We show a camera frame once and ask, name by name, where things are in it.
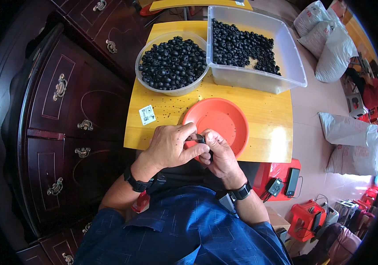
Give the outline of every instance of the power adapter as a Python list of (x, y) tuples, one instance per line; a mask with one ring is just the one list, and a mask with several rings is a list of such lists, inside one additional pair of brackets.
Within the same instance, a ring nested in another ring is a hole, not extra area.
[(277, 197), (277, 194), (282, 190), (283, 183), (280, 178), (271, 178), (266, 185), (266, 191), (271, 195)]

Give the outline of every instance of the brass drawer pull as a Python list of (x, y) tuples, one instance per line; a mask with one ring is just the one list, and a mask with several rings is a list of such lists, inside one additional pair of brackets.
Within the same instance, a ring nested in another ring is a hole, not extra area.
[(85, 131), (93, 131), (93, 124), (90, 120), (84, 119), (82, 123), (77, 124), (77, 128), (83, 129)]
[(90, 153), (90, 147), (76, 148), (76, 150), (74, 150), (74, 152), (77, 153), (77, 154), (79, 154), (80, 158), (85, 158)]
[(58, 84), (55, 86), (54, 101), (57, 101), (58, 98), (62, 98), (65, 95), (67, 90), (67, 80), (65, 79), (64, 74), (59, 75)]
[(74, 263), (74, 258), (71, 255), (67, 255), (65, 253), (62, 254), (62, 257), (64, 257), (65, 262), (67, 262), (67, 265), (71, 265)]
[(88, 222), (87, 223), (86, 227), (82, 230), (83, 235), (86, 234), (86, 232), (89, 230), (89, 228), (90, 228), (91, 225), (92, 225), (92, 222)]
[(93, 7), (93, 11), (99, 10), (102, 11), (107, 7), (107, 2), (105, 0), (100, 0), (96, 6)]
[(110, 53), (117, 53), (117, 48), (115, 47), (115, 42), (107, 40), (107, 49)]
[(63, 187), (62, 178), (59, 178), (56, 183), (52, 184), (52, 188), (48, 188), (47, 194), (56, 196), (62, 191)]

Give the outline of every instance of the man's right hand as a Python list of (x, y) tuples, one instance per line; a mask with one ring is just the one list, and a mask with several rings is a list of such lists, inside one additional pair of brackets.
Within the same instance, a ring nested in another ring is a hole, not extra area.
[(222, 179), (226, 189), (239, 189), (247, 179), (236, 161), (235, 154), (227, 141), (218, 132), (207, 129), (200, 133), (205, 137), (206, 144), (214, 152), (213, 162), (210, 161), (209, 152), (199, 156), (199, 160), (207, 165), (208, 169), (218, 178)]

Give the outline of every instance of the watch strap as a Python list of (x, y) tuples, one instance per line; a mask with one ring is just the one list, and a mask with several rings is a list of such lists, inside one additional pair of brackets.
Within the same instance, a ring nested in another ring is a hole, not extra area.
[(247, 182), (240, 189), (230, 191), (230, 195), (236, 200), (243, 200), (249, 196), (251, 190), (251, 185)]
[(124, 181), (127, 181), (132, 187), (133, 190), (136, 191), (137, 193), (142, 193), (148, 188), (148, 185), (152, 183), (151, 181), (148, 182), (142, 182), (140, 180), (135, 180), (132, 172), (130, 171), (130, 166), (126, 167), (124, 170)]

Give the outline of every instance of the rectangular plastic box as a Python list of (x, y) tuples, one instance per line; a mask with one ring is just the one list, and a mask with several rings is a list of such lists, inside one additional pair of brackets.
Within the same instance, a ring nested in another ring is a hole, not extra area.
[[(273, 52), (282, 76), (238, 66), (212, 62), (212, 19), (235, 24), (239, 30), (253, 31), (274, 39)], [(208, 7), (207, 63), (218, 85), (250, 88), (279, 94), (294, 87), (306, 87), (307, 77), (298, 49), (285, 23), (259, 13), (224, 6)]]

